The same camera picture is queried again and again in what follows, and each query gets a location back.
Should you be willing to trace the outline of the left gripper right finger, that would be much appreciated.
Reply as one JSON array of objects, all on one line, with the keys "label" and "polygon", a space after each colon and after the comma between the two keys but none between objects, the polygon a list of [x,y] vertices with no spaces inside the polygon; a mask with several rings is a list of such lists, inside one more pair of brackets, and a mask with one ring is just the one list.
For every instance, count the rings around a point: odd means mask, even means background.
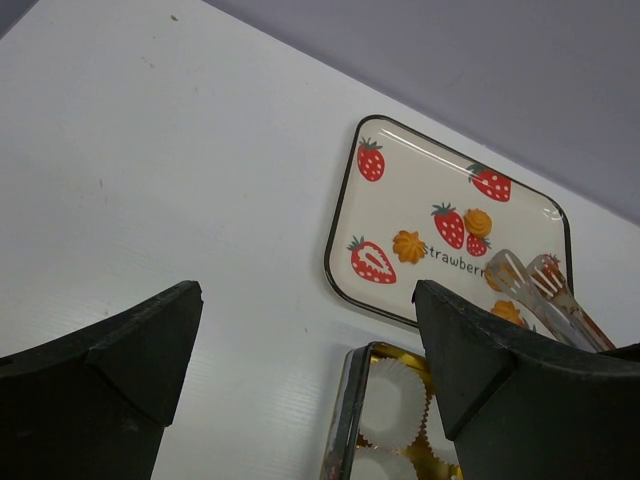
[{"label": "left gripper right finger", "polygon": [[432,280],[414,290],[446,437],[467,479],[635,479],[639,348],[589,353]]}]

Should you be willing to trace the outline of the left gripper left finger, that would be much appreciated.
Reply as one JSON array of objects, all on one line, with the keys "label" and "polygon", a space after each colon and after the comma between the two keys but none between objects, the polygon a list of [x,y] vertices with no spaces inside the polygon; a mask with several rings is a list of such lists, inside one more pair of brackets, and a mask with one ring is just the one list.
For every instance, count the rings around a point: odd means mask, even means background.
[{"label": "left gripper left finger", "polygon": [[148,479],[203,310],[196,281],[1,360],[4,479]]}]

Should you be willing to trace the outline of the metal serving tongs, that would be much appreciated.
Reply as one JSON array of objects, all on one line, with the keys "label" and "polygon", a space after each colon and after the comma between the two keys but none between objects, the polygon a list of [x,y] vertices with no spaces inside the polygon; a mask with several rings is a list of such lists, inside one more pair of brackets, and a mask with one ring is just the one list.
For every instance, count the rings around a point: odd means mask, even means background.
[{"label": "metal serving tongs", "polygon": [[525,306],[556,340],[589,352],[615,348],[574,297],[555,256],[540,254],[524,265],[512,251],[503,249],[486,268],[503,266],[516,271],[520,282],[503,285],[501,293]]}]

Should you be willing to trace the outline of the swirl cookie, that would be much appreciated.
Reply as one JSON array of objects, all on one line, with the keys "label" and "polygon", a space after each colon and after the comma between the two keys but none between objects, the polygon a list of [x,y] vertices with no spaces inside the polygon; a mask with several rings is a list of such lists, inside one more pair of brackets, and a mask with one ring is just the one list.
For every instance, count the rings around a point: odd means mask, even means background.
[{"label": "swirl cookie", "polygon": [[484,239],[493,229],[493,221],[489,214],[481,209],[469,209],[464,215],[467,232],[475,238]]}]

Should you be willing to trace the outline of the flower cookie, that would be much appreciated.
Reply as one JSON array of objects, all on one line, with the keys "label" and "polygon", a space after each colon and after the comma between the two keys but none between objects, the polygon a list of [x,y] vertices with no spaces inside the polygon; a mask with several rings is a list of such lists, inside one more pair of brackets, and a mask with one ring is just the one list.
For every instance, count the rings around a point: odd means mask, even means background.
[{"label": "flower cookie", "polygon": [[400,230],[393,238],[392,250],[401,263],[417,264],[425,257],[426,244],[417,231]]}]

